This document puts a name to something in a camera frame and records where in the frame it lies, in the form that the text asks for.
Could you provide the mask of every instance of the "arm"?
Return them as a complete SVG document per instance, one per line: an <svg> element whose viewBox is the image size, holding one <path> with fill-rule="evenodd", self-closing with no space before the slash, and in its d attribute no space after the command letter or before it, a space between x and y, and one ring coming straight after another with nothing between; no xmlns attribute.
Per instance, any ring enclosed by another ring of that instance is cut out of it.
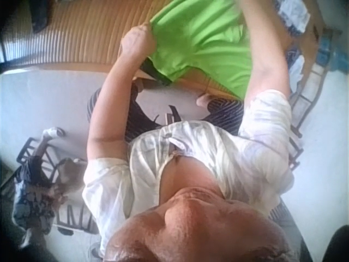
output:
<svg viewBox="0 0 349 262"><path fill-rule="evenodd" d="M290 95L288 69L276 30L259 0L237 0L250 32L252 72L245 106L261 92L274 89Z"/></svg>
<svg viewBox="0 0 349 262"><path fill-rule="evenodd" d="M122 39L122 54L107 76L94 107L87 157L127 159L124 140L132 79L156 47L149 25L132 28Z"/></svg>

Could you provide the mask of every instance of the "patterned fabric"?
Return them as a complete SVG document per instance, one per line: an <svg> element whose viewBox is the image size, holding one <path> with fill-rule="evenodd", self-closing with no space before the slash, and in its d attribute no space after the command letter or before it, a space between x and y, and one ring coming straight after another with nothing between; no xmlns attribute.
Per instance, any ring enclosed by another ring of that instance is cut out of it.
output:
<svg viewBox="0 0 349 262"><path fill-rule="evenodd" d="M302 51L296 45L293 45L286 51L287 67L289 70L301 54Z"/></svg>
<svg viewBox="0 0 349 262"><path fill-rule="evenodd" d="M35 189L49 188L51 182L41 169L42 160L30 157L15 171L13 222L23 230L41 227L44 234L51 231L55 213L53 200Z"/></svg>

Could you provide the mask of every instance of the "hand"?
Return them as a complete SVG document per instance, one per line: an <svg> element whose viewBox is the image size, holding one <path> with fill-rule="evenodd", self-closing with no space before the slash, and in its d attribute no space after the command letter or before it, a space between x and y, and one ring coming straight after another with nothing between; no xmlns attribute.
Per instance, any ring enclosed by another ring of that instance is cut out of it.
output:
<svg viewBox="0 0 349 262"><path fill-rule="evenodd" d="M142 63L157 48L150 24L131 28L121 40L122 56Z"/></svg>

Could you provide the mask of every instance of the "neck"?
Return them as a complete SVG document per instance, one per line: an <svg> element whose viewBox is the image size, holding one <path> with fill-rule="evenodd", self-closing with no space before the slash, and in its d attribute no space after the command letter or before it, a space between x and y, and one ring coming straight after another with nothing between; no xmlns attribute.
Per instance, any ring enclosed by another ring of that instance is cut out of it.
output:
<svg viewBox="0 0 349 262"><path fill-rule="evenodd" d="M161 176L159 204L187 187L204 188L224 198L213 174L203 163L192 157L176 157L165 166Z"/></svg>

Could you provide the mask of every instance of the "person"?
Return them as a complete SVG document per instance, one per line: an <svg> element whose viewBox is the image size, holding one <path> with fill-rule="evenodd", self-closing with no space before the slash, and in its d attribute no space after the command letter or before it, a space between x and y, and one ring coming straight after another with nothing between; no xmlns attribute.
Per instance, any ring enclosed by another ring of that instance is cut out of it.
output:
<svg viewBox="0 0 349 262"><path fill-rule="evenodd" d="M124 36L90 101L83 198L105 261L294 261L284 232L267 218L293 184L287 64L259 1L237 2L252 72L236 134L215 124L239 117L225 106L218 121L159 127L144 115L132 80L156 49L149 24Z"/></svg>
<svg viewBox="0 0 349 262"><path fill-rule="evenodd" d="M13 223L25 231L20 248L32 250L35 246L46 246L44 235L52 228L55 212L67 200L67 193L79 187L79 174L86 165L81 160L65 158L57 165L58 177L53 183L43 172L41 165L48 142L63 137L64 130L50 128L43 131L39 145L33 154L14 173L15 197L12 213ZM58 228L64 235L73 231Z"/></svg>

